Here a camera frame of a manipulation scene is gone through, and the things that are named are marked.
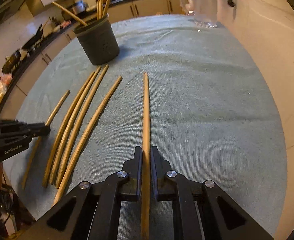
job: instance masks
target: black cup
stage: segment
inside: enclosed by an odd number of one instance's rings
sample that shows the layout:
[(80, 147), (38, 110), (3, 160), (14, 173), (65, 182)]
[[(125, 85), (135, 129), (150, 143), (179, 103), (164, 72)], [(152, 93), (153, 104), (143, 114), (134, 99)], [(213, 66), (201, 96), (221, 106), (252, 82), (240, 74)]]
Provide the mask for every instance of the black cup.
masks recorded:
[(88, 21), (87, 26), (76, 27), (74, 33), (93, 65), (105, 64), (119, 54), (119, 46), (108, 21), (108, 14), (98, 21), (96, 18)]

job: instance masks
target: clear plastic jug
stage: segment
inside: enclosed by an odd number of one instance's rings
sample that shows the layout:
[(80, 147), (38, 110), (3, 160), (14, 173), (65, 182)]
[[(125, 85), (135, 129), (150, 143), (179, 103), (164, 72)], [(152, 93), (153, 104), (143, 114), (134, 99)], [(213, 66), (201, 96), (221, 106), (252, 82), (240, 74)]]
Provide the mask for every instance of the clear plastic jug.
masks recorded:
[(217, 27), (217, 0), (180, 0), (180, 5), (187, 15), (193, 15), (197, 25)]

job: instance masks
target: metal screw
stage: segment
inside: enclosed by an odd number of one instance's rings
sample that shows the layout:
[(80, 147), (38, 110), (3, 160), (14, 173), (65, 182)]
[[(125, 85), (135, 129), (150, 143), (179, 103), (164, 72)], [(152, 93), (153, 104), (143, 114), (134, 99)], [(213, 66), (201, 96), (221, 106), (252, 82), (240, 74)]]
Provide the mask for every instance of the metal screw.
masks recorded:
[(88, 181), (83, 181), (83, 182), (79, 183), (79, 187), (81, 189), (86, 189), (89, 187), (89, 185), (90, 185), (90, 183)]
[(167, 176), (170, 178), (174, 178), (177, 176), (177, 172), (176, 171), (168, 171)]
[(206, 187), (214, 187), (215, 182), (213, 182), (212, 180), (206, 180), (205, 185), (206, 185)]
[(124, 178), (127, 176), (127, 172), (126, 171), (119, 171), (117, 173), (117, 176), (120, 177), (120, 178)]

